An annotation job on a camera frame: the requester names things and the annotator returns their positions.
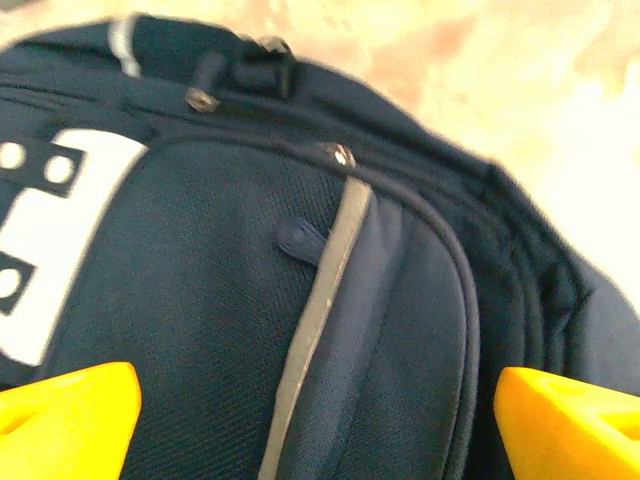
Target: floor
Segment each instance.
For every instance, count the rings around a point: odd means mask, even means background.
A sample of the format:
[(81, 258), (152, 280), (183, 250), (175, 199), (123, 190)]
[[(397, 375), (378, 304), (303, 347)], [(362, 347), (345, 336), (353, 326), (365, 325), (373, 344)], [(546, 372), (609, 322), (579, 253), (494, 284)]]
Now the floor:
[(277, 34), (368, 82), (505, 165), (640, 311), (640, 2), (40, 0), (0, 13), (0, 45), (133, 11)]

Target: backpack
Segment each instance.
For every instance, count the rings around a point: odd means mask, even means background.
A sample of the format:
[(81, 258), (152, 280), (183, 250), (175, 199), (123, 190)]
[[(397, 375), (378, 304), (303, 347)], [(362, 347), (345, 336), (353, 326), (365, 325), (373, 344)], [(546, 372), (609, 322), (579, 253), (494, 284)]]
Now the backpack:
[(281, 39), (3, 52), (0, 219), (0, 383), (131, 362), (123, 479), (509, 479), (503, 368), (640, 394), (638, 318), (509, 175)]

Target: white printed graphic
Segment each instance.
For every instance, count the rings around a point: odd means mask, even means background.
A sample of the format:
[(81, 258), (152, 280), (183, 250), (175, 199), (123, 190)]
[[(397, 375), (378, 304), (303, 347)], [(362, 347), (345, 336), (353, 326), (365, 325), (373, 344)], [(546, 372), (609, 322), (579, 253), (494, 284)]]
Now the white printed graphic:
[[(147, 151), (135, 140), (96, 130), (65, 130), (53, 143), (86, 152), (69, 196), (27, 188), (0, 227), (0, 251), (35, 267), (11, 314), (0, 313), (0, 351), (28, 365), (42, 363), (96, 229), (122, 181)], [(67, 160), (53, 157), (45, 172), (50, 181), (64, 182), (73, 174)], [(11, 280), (5, 279), (7, 290)]]

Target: gray reflective trim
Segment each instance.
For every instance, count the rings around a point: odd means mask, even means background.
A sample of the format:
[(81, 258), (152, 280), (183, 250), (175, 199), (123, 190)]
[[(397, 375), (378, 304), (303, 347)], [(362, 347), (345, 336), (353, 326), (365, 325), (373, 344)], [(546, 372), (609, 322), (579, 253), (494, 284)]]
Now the gray reflective trim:
[(109, 48), (120, 60), (122, 72), (130, 77), (140, 77), (140, 64), (133, 56), (133, 29), (138, 17), (135, 15), (114, 20), (109, 26)]
[(344, 269), (360, 233), (370, 199), (369, 184), (354, 178), (347, 179), (340, 208), (320, 260), (311, 295), (289, 347), (282, 378), (276, 391), (271, 430), (258, 480), (276, 478), (280, 454), (302, 383), (327, 322)]

